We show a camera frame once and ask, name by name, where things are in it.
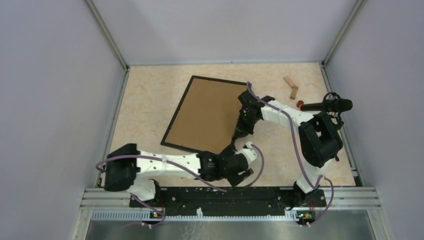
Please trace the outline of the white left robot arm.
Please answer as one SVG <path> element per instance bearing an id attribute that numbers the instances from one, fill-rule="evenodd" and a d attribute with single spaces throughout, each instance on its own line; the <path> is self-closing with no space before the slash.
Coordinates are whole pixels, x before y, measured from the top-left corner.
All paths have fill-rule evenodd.
<path id="1" fill-rule="evenodd" d="M 198 180 L 223 192 L 212 182 L 226 179 L 232 187 L 253 174 L 250 165 L 261 156 L 259 149 L 248 142 L 242 149 L 228 146 L 220 154 L 201 151 L 186 155 L 167 155 L 141 151 L 128 143 L 111 152 L 96 165 L 104 174 L 104 190 L 128 192 L 154 207 L 160 202 L 157 177 L 181 177 Z"/>

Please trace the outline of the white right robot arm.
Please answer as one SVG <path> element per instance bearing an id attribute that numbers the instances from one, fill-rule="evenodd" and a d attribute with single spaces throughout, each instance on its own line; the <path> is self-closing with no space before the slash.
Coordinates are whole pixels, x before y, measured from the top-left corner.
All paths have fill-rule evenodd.
<path id="1" fill-rule="evenodd" d="M 290 130 L 301 175 L 288 199 L 292 205 L 307 206 L 329 164 L 338 159 L 338 152 L 343 148 L 338 133 L 344 124 L 341 114 L 352 109 L 352 101 L 329 92 L 321 102 L 303 104 L 299 101 L 297 108 L 292 108 L 271 96 L 259 98 L 250 90 L 242 92 L 238 100 L 241 109 L 234 140 L 252 135 L 260 120 Z"/>

